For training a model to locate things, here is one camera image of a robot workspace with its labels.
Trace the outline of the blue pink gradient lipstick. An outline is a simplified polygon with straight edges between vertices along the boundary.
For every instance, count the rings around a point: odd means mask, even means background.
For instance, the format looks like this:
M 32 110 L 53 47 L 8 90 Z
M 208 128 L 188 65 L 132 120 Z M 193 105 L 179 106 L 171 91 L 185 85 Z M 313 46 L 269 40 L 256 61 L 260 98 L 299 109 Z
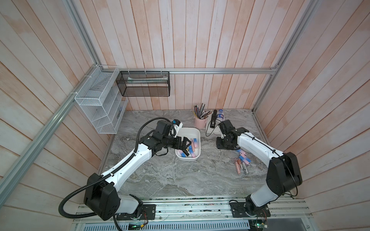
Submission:
M 183 151 L 181 151 L 181 150 L 179 150 L 178 153 L 179 153 L 179 156 L 182 157 L 182 158 L 186 158 L 187 157 L 187 155 Z

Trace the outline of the white plastic storage box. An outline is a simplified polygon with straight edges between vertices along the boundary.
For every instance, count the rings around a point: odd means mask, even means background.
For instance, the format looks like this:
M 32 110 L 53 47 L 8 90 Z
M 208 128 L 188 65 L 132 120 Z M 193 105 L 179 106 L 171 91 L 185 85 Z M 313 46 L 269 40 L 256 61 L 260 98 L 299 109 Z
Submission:
M 187 137 L 191 140 L 191 144 L 186 144 L 186 145 L 188 147 L 189 146 L 192 147 L 194 154 L 191 155 L 191 157 L 182 158 L 179 156 L 179 153 L 178 153 L 179 150 L 175 150 L 175 154 L 177 158 L 182 161 L 196 161 L 200 157 L 200 153 L 201 153 L 200 131 L 197 128 L 181 128 L 180 131 L 178 132 L 178 135 L 180 137 Z M 196 138 L 198 141 L 198 149 L 194 148 L 194 143 L 193 143 L 194 138 Z

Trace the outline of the brown lip gloss tube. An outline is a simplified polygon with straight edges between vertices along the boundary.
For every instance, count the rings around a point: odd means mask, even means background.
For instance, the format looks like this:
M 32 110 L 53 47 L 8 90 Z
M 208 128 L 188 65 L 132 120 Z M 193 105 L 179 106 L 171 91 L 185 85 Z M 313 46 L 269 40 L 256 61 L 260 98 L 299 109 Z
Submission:
M 241 160 L 240 159 L 237 159 L 237 163 L 240 167 L 240 170 L 242 171 L 243 170 L 243 167 L 242 167 L 242 163 L 241 163 Z

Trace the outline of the silver lipstick tube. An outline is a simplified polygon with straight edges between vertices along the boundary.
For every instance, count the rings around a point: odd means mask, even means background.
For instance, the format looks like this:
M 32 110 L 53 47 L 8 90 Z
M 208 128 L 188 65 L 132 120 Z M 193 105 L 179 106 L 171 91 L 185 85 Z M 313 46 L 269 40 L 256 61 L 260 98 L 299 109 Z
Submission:
M 247 165 L 244 162 L 242 162 L 242 166 L 243 166 L 245 174 L 249 174 L 248 169 L 247 169 Z

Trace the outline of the slim pink lip gloss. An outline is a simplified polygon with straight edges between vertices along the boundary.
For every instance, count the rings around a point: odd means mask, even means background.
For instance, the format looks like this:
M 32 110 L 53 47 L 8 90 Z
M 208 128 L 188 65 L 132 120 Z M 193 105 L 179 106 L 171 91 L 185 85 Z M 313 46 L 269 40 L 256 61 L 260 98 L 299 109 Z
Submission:
M 238 162 L 236 162 L 235 165 L 236 165 L 237 173 L 241 174 L 241 170 L 240 170 L 240 166 L 239 166 Z

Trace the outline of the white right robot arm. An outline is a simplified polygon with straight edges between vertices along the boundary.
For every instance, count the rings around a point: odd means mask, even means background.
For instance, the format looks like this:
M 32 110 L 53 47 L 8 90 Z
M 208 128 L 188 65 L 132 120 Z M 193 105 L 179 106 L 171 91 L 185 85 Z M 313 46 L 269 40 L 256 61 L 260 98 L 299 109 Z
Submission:
M 230 120 L 222 121 L 218 126 L 222 134 L 216 138 L 218 149 L 249 151 L 267 166 L 266 182 L 246 197 L 246 209 L 253 211 L 262 208 L 302 184 L 303 179 L 295 154 L 274 149 L 246 128 L 235 128 Z

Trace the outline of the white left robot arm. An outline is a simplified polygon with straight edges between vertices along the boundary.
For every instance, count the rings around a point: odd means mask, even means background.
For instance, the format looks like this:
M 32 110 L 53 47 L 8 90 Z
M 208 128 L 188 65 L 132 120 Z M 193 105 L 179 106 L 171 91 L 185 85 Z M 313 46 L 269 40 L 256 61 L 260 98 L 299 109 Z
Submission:
M 87 181 L 84 203 L 102 220 L 108 220 L 117 212 L 133 214 L 140 201 L 133 195 L 121 199 L 118 191 L 126 180 L 146 161 L 162 149 L 176 149 L 188 154 L 191 141 L 178 135 L 183 124 L 180 120 L 157 117 L 157 126 L 145 136 L 137 135 L 135 148 L 120 162 L 101 175 L 93 174 Z

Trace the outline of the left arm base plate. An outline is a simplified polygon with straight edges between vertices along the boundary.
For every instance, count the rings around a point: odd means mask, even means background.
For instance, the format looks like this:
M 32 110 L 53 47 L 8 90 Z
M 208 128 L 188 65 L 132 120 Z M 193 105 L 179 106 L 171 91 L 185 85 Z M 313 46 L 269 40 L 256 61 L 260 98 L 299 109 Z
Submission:
M 133 213 L 119 213 L 116 215 L 117 220 L 144 221 L 154 220 L 156 216 L 155 204 L 143 204 Z

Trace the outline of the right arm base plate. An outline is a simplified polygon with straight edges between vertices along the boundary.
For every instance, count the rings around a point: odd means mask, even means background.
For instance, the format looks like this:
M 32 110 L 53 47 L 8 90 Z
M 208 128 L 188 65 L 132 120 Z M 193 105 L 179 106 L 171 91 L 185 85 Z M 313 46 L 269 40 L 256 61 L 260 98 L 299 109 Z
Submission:
M 231 208 L 232 216 L 234 218 L 268 218 L 271 216 L 270 210 L 267 205 L 262 207 L 256 207 L 250 202 L 237 202 L 236 200 L 230 200 L 229 206 Z

